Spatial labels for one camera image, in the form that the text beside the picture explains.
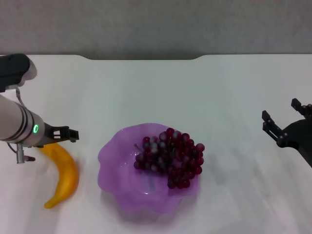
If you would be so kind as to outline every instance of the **white table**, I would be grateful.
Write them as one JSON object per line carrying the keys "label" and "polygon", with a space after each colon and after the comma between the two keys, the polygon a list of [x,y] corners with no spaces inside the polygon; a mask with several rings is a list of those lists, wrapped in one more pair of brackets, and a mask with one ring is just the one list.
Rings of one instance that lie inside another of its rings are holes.
{"label": "white table", "polygon": [[[204,56],[186,61],[95,61],[30,56],[38,76],[21,94],[51,125],[79,130],[64,142],[80,169],[75,195],[46,210],[56,167],[35,149],[16,164],[0,142],[0,233],[312,233],[312,168],[262,131],[262,110],[286,127],[301,118],[292,98],[312,102],[311,55]],[[5,93],[13,97],[14,92]],[[156,122],[206,146],[197,197],[173,214],[127,214],[97,185],[98,152],[118,130]]]}

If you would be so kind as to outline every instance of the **grapes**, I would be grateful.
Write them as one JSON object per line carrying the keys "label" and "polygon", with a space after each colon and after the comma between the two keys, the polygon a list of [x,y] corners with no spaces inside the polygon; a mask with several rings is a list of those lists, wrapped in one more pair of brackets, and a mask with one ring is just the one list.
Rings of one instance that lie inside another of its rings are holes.
{"label": "grapes", "polygon": [[167,173],[169,189],[189,188],[190,180],[202,173],[205,146],[201,143],[195,145],[187,133],[168,128],[159,137],[145,136],[142,140],[143,150],[137,144],[135,147],[140,153],[135,156],[134,168]]}

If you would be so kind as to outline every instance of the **bowl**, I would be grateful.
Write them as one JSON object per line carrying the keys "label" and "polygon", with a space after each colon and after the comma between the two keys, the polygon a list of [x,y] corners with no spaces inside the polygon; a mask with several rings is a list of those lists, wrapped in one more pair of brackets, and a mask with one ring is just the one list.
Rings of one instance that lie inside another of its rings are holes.
{"label": "bowl", "polygon": [[157,123],[144,123],[118,131],[100,150],[99,187],[112,193],[120,207],[128,212],[151,210],[158,214],[172,212],[187,196],[194,196],[199,188],[196,176],[187,189],[169,189],[167,175],[156,175],[137,170],[133,163],[145,136],[158,136],[168,127]]}

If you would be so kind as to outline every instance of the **yellow banana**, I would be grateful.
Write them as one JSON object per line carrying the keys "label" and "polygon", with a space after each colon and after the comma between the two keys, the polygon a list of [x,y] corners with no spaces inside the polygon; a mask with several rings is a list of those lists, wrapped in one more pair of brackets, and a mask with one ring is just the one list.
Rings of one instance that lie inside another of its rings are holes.
{"label": "yellow banana", "polygon": [[51,209],[75,192],[79,182],[79,174],[75,161],[60,145],[48,144],[39,149],[52,159],[58,168],[59,179],[54,196],[44,204],[45,208]]}

